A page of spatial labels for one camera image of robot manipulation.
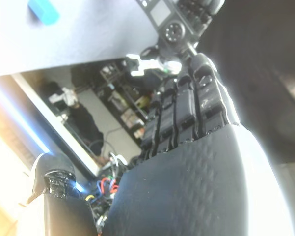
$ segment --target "device screen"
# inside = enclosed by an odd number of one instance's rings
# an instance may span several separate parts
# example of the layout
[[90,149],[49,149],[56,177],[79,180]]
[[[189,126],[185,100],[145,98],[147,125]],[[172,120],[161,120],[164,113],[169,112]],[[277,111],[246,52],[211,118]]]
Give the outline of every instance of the device screen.
[[170,15],[171,11],[163,0],[160,0],[151,10],[151,16],[157,26],[160,26],[166,18]]

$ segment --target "round dial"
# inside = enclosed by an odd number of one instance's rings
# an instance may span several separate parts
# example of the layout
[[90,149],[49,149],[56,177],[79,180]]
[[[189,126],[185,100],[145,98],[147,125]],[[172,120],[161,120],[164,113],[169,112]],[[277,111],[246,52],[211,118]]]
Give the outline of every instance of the round dial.
[[179,42],[183,37],[183,28],[178,23],[171,23],[165,31],[166,39],[171,42]]

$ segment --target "blue eraser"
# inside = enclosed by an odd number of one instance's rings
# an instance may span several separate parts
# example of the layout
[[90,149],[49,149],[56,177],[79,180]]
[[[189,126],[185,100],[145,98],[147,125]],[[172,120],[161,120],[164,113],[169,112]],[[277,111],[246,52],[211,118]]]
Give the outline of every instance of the blue eraser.
[[55,23],[60,17],[49,0],[29,0],[28,6],[45,25]]

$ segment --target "dark background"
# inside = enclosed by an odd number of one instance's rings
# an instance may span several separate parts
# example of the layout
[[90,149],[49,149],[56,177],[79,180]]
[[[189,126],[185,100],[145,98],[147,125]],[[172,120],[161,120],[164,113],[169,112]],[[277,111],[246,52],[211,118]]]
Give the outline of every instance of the dark background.
[[269,160],[295,161],[295,0],[225,0],[197,50]]

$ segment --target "yellow wire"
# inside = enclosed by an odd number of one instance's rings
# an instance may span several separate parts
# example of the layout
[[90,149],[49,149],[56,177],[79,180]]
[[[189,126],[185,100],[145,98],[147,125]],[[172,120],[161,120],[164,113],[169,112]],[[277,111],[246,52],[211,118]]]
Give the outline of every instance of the yellow wire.
[[85,198],[85,200],[89,200],[89,199],[91,199],[91,198],[95,198],[95,196],[94,195],[92,195],[92,194],[90,194],[90,195],[88,195],[86,198]]

